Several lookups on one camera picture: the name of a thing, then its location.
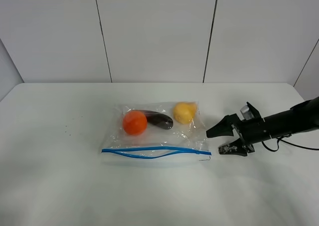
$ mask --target yellow fruit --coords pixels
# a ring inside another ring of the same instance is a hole
[[[196,103],[177,103],[173,109],[175,120],[182,124],[189,124],[195,117],[197,111]]]

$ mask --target table surface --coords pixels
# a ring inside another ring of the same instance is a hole
[[[303,101],[288,84],[20,84],[0,102],[0,225],[318,225],[316,152],[257,143],[248,157],[222,156],[232,138],[219,137],[208,161],[99,153],[114,104],[194,100],[207,127],[247,101],[262,116]]]

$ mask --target robotic arm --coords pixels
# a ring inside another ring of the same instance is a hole
[[[255,152],[254,143],[319,129],[319,97],[265,118],[248,102],[240,112],[244,120],[240,120],[237,114],[226,115],[206,132],[208,138],[213,138],[234,136],[233,129],[237,131],[239,139],[218,147],[219,154],[247,156]]]

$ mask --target black cable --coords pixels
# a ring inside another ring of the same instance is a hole
[[[319,148],[310,148],[310,147],[305,147],[305,146],[301,146],[301,145],[296,145],[296,144],[293,144],[293,143],[290,143],[288,141],[285,141],[283,140],[283,138],[287,138],[287,137],[290,137],[289,136],[281,136],[281,137],[278,137],[277,138],[277,149],[273,150],[273,149],[270,149],[268,146],[266,146],[266,144],[262,141],[262,145],[269,151],[271,152],[276,152],[277,150],[279,150],[279,142],[282,141],[283,143],[286,143],[288,145],[292,145],[292,146],[295,146],[295,147],[298,147],[298,148],[301,148],[301,149],[306,149],[306,150],[319,150]]]

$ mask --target clear plastic bag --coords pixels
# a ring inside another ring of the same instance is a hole
[[[188,106],[194,110],[191,118],[187,112],[190,109]],[[147,118],[146,129],[138,135],[128,134],[123,123],[126,114],[132,111],[142,112]],[[102,146],[102,153],[110,152],[141,159],[154,159],[179,153],[211,155],[206,143],[205,126],[199,118],[198,103],[119,105],[114,109],[113,118]]]

